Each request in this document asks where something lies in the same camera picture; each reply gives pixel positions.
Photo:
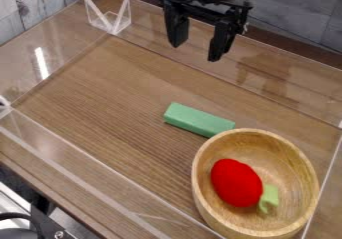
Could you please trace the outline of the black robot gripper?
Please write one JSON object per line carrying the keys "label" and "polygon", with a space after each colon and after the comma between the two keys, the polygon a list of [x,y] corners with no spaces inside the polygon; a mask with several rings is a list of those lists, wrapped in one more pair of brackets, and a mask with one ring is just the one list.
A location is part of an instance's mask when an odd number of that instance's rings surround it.
{"label": "black robot gripper", "polygon": [[167,37],[175,48],[187,41],[190,26],[188,17],[177,4],[184,6],[187,13],[202,18],[207,23],[215,22],[219,18],[228,19],[216,23],[210,41],[208,61],[219,61],[231,48],[235,35],[246,31],[248,12],[252,9],[251,2],[247,0],[165,0],[163,9]]}

